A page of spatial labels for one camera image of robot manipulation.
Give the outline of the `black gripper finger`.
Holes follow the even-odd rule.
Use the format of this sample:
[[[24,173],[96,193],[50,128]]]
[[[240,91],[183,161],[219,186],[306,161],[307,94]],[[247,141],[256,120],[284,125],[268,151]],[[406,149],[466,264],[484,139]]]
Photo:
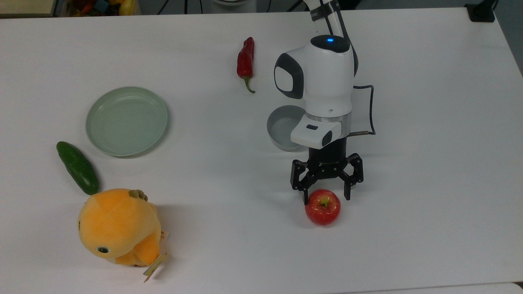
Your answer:
[[[350,165],[353,168],[351,175],[345,172],[345,168]],[[340,160],[337,164],[337,175],[344,182],[344,197],[351,199],[351,188],[364,181],[363,161],[358,153],[353,153],[347,158]]]
[[[309,203],[309,189],[323,175],[323,166],[316,162],[302,162],[293,160],[291,168],[290,184],[293,190],[303,193],[303,203]]]

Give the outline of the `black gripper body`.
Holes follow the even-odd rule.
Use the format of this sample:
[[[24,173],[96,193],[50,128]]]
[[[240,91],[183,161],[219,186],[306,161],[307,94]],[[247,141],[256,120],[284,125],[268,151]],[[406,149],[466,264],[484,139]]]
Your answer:
[[[308,149],[308,179],[348,178],[345,167],[347,139],[338,139],[322,149]]]

